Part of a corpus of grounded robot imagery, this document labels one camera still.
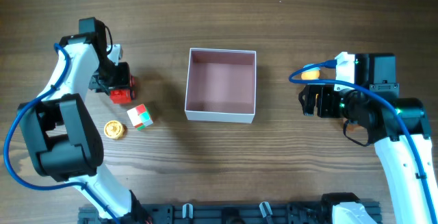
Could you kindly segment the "yellow toy wheel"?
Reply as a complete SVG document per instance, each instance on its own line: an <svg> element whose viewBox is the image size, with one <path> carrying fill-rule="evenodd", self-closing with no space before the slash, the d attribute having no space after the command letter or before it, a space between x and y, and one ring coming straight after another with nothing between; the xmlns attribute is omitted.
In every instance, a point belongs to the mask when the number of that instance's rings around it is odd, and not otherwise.
<svg viewBox="0 0 438 224"><path fill-rule="evenodd" d="M125 126L119 121L108 121L104 126L104 134L113 140L122 138L125 133Z"/></svg>

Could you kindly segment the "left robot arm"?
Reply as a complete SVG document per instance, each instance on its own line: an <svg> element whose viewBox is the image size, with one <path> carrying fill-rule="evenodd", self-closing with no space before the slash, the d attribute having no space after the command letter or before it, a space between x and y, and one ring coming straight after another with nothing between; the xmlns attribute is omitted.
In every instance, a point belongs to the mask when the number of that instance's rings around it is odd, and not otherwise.
<svg viewBox="0 0 438 224"><path fill-rule="evenodd" d="M58 61L48 84L18 107L3 148L6 169L33 190L76 188L103 223L152 223L134 193L105 166L101 135L85 106L89 90L106 94L114 103L132 101L135 82L129 65L121 62L121 46L112 42L104 22L90 17L79 20L78 34L62 37L54 49ZM53 178L56 185L37 186L14 172L9 148L16 128L37 174Z"/></svg>

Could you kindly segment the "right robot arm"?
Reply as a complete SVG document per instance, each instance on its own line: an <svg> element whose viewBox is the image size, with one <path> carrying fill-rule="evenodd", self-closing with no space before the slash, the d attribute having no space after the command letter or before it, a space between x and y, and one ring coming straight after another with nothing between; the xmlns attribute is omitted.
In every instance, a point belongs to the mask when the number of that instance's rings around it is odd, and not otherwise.
<svg viewBox="0 0 438 224"><path fill-rule="evenodd" d="M304 85L298 100L306 116L344 119L368 133L383 166L398 223L437 222L437 182L431 128L423 103L401 98L392 53L341 52L308 64L289 81Z"/></svg>

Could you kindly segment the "small colourful puzzle cube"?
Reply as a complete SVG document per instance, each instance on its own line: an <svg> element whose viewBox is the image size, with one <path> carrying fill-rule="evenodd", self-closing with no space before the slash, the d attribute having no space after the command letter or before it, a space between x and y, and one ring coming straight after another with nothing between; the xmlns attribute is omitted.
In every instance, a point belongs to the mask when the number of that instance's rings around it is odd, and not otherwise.
<svg viewBox="0 0 438 224"><path fill-rule="evenodd" d="M142 130L153 124L151 115L144 104L137 105L136 107L127 110L127 115L132 125L137 130Z"/></svg>

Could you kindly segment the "white box pink interior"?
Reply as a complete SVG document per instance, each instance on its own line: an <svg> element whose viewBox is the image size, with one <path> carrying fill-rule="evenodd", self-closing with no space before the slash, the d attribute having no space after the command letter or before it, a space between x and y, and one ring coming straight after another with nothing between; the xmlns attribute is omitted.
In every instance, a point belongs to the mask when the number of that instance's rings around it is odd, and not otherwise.
<svg viewBox="0 0 438 224"><path fill-rule="evenodd" d="M191 48L184 111L190 121L252 123L257 52Z"/></svg>

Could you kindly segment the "red toy truck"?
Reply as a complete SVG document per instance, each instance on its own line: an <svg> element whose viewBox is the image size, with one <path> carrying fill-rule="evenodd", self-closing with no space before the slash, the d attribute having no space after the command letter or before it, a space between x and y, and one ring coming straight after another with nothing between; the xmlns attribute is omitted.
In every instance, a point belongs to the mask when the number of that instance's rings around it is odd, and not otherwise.
<svg viewBox="0 0 438 224"><path fill-rule="evenodd" d="M130 75L129 82L126 86L110 90L109 97L114 104L128 104L131 103L135 97L135 77Z"/></svg>

